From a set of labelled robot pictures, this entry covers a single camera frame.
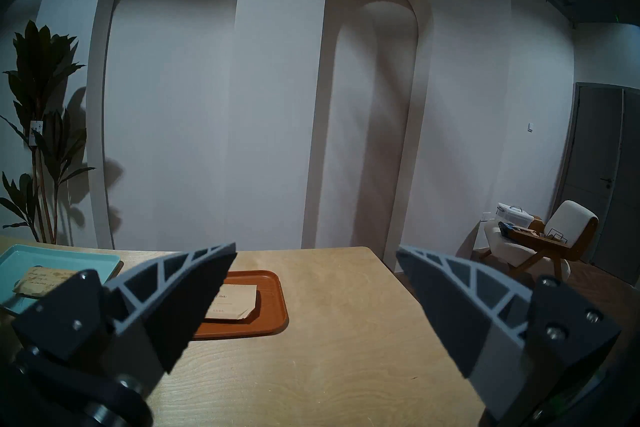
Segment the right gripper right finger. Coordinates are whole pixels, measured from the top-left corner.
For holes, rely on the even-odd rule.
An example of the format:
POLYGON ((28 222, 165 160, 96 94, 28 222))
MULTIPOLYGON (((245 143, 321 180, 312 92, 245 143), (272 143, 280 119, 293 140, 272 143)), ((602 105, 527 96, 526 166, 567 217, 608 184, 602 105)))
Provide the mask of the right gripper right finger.
POLYGON ((620 327, 561 278, 533 290, 485 264, 399 245, 396 259, 489 424, 553 424, 589 394, 620 327))

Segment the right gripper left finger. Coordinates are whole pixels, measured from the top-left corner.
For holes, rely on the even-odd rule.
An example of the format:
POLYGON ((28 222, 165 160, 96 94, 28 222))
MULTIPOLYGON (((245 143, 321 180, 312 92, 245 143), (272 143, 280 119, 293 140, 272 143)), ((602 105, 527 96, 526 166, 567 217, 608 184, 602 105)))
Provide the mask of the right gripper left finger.
POLYGON ((114 380, 148 396, 203 323, 237 256, 235 243, 146 260, 101 284, 85 269, 11 324, 24 348, 56 365, 114 380))

